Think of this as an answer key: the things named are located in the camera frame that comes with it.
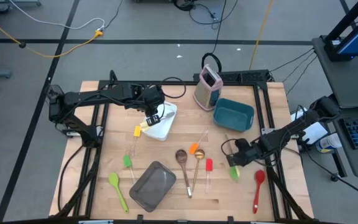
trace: green handle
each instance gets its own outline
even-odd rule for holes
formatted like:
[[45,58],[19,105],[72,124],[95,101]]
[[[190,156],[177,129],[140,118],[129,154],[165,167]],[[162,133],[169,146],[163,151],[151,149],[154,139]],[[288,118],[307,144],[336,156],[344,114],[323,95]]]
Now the green handle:
[[128,209],[127,203],[125,203],[124,197],[122,196],[121,191],[119,190],[118,187],[116,187],[116,190],[117,190],[118,197],[121,202],[122,208],[124,209],[125,214],[128,214],[129,209]]

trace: yellow cable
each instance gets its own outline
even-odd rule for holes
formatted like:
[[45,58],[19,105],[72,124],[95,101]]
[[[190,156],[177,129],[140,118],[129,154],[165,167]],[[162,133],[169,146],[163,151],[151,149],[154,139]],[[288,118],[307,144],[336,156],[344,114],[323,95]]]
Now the yellow cable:
[[259,30],[259,35],[258,35],[258,39],[256,40],[256,44],[255,44],[255,48],[254,48],[254,53],[252,53],[251,63],[249,64],[249,70],[251,70],[252,62],[254,61],[254,56],[255,56],[255,53],[256,53],[256,48],[258,48],[259,40],[260,40],[260,38],[262,37],[262,32],[264,31],[264,27],[265,27],[265,24],[266,24],[266,20],[267,20],[267,17],[269,16],[270,10],[271,10],[271,8],[272,8],[272,4],[273,4],[273,0],[270,0],[270,2],[269,2],[269,4],[268,4],[268,8],[267,8],[267,10],[266,10],[266,14],[265,14],[265,17],[264,17],[264,21],[262,22],[262,26],[260,27],[260,30]]
[[[20,41],[16,40],[15,38],[13,38],[11,35],[9,35],[6,31],[4,31],[2,28],[0,28],[0,31],[2,33],[4,33],[7,37],[9,37],[11,40],[13,40],[15,43],[17,44],[22,44]],[[88,41],[86,41],[85,43],[82,43],[82,44],[78,44],[76,46],[74,46],[72,49],[70,49],[69,51],[63,53],[63,54],[60,54],[60,55],[44,55],[44,54],[41,54],[40,52],[34,50],[34,49],[31,49],[30,47],[26,47],[27,50],[39,55],[39,56],[43,56],[43,57],[47,57],[47,58],[57,58],[57,57],[61,57],[61,56],[64,56],[66,54],[69,54],[70,52],[72,52],[73,50],[77,49],[78,47],[81,47],[81,46],[84,46],[90,42],[92,42],[94,39],[96,39],[97,37],[100,37],[103,35],[103,32],[99,31],[99,30],[96,30],[95,31],[95,35]]]

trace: gray floor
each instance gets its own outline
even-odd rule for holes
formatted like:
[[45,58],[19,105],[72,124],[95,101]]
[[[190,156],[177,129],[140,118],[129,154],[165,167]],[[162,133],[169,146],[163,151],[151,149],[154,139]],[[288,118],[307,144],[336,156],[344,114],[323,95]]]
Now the gray floor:
[[[105,31],[103,39],[214,39],[216,31],[201,26],[163,1],[134,4],[124,0],[120,14]],[[349,7],[356,0],[346,0]],[[219,15],[222,0],[201,0]],[[73,0],[42,1],[43,6],[25,8],[38,19],[65,23]],[[232,15],[223,23],[220,39],[255,40],[267,8],[268,0],[239,0]],[[83,24],[94,17],[106,21],[112,17],[119,1],[81,0],[73,26]],[[226,10],[234,4],[227,1]],[[194,17],[208,21],[202,9],[194,11]],[[327,34],[342,16],[344,10],[339,0],[281,0],[275,1],[262,40],[306,40]],[[17,10],[0,17],[0,26],[17,38],[59,39],[63,29],[42,25],[26,18]],[[99,27],[98,22],[82,30],[71,30],[68,39],[87,39]],[[54,54],[57,44],[29,44],[47,54]],[[73,47],[66,44],[63,51]],[[200,71],[201,57],[211,51],[213,45],[186,44],[91,44],[62,57],[58,63],[53,83],[64,91],[78,91],[83,80],[107,79],[113,69],[120,80],[160,80],[177,76],[191,80]],[[261,45],[254,59],[253,69],[273,69],[306,52],[311,46]],[[222,61],[223,70],[247,70],[253,45],[219,45],[216,55]],[[0,69],[10,69],[11,79],[0,79],[0,201],[9,180],[16,157],[42,91],[51,59],[41,58],[16,44],[0,44]],[[297,65],[292,63],[274,72],[276,81],[282,81]],[[288,91],[305,68],[304,63],[285,82]],[[315,99],[331,93],[323,70],[317,60],[307,69],[302,79],[288,96],[290,109],[296,105],[309,105]],[[5,220],[44,218],[50,203],[62,161],[66,139],[53,128],[47,119],[44,105],[23,170],[9,204]],[[346,178],[358,187],[346,157]],[[317,161],[335,170],[329,155],[313,153]],[[305,175],[314,214],[327,222],[358,223],[358,193],[337,182],[304,156]]]

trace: red handle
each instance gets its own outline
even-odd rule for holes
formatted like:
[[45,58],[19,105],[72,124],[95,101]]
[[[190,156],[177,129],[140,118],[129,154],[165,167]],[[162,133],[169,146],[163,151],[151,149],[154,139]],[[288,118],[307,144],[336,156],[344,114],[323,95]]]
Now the red handle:
[[254,200],[254,214],[256,214],[256,212],[258,212],[259,189],[260,189],[260,184],[258,184],[258,187],[256,190],[256,195],[255,195],[255,200]]

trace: teal baking dish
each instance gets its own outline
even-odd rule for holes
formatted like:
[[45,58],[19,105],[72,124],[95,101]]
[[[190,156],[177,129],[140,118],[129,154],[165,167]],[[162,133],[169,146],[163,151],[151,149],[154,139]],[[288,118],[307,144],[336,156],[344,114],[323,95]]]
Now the teal baking dish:
[[236,131],[247,131],[254,121],[254,108],[236,101],[220,98],[216,102],[214,123]]

